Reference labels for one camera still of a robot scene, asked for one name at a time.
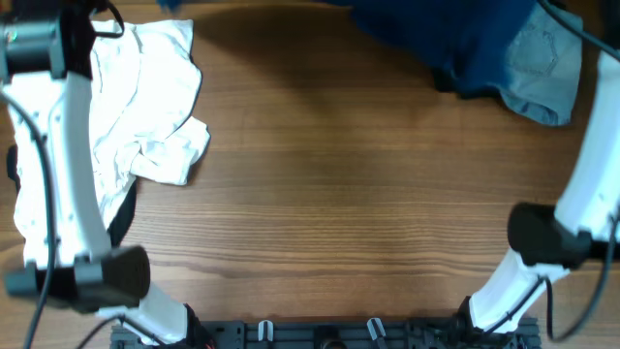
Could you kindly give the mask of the teal blue polo shirt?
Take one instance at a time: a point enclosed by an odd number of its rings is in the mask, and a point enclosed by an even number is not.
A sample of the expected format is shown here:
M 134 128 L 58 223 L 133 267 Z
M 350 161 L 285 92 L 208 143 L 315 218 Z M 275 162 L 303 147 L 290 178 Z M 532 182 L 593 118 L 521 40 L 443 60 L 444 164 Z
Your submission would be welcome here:
M 342 42 L 358 30 L 472 98 L 510 82 L 508 50 L 534 7 L 513 0 L 258 1 L 199 17 L 197 32 L 237 53 L 263 48 L 294 61 L 316 39 Z

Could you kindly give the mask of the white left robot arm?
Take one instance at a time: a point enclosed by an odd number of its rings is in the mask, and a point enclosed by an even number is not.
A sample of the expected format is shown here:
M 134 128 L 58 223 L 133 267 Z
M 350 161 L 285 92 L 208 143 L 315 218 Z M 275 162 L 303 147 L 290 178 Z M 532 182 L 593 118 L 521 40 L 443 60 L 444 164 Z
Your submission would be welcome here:
M 38 306 L 101 314 L 148 345 L 203 348 L 194 312 L 150 279 L 146 252 L 112 244 L 98 208 L 89 143 L 90 18 L 108 1 L 15 1 L 1 16 L 1 98 L 40 162 L 43 234 L 27 241 L 10 295 Z

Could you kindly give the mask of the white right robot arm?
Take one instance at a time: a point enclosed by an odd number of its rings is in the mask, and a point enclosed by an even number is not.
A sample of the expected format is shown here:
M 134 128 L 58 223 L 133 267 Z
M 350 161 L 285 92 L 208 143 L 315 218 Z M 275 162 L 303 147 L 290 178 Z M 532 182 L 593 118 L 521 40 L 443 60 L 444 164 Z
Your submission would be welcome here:
M 613 262 L 619 258 L 619 4 L 605 1 L 607 44 L 578 28 L 548 2 L 541 7 L 558 24 L 600 51 L 598 80 L 583 143 L 571 179 L 556 206 L 522 203 L 510 215 L 510 248 L 485 285 L 451 318 L 455 340 L 477 343 L 513 333 L 540 295 L 553 314 L 552 285 L 585 261 L 599 258 L 602 271 L 589 304 L 553 342 L 577 334 L 596 309 Z

